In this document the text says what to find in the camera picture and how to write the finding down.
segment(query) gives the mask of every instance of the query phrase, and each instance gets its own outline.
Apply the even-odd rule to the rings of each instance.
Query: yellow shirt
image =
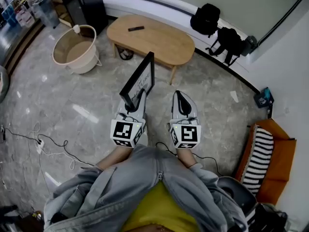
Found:
[[[162,225],[177,232],[199,231],[195,219],[176,204],[162,181],[159,181],[142,199],[122,227],[122,231],[126,232],[149,224]]]

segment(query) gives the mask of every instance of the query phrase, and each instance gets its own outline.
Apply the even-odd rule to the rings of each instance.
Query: jacket sleeve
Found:
[[[57,187],[44,207],[44,227],[47,228],[50,225],[52,217],[58,212],[68,218],[73,217],[101,173],[102,170],[96,167],[84,168],[75,177]]]
[[[196,163],[189,169],[206,185],[213,196],[214,202],[224,214],[228,229],[238,225],[241,231],[248,231],[248,225],[242,209],[221,188],[217,186],[218,176],[211,171],[202,169],[202,164]]]

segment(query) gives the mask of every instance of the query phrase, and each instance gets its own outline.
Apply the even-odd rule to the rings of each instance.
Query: black and white striped cushion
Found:
[[[272,134],[262,127],[256,126],[251,154],[241,178],[244,186],[254,195],[258,193],[266,175],[273,149]]]

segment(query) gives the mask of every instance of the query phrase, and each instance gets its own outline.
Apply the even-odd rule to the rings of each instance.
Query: table top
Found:
[[[144,26],[131,31],[129,28]],[[154,59],[169,67],[188,62],[195,50],[193,40],[183,31],[141,15],[126,15],[116,19],[107,29],[115,44],[141,55],[154,52]]]

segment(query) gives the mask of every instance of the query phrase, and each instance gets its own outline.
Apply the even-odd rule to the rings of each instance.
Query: black remote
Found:
[[[142,29],[145,29],[145,27],[140,26],[140,27],[130,28],[130,29],[128,29],[128,31],[131,32],[131,31],[142,30]]]

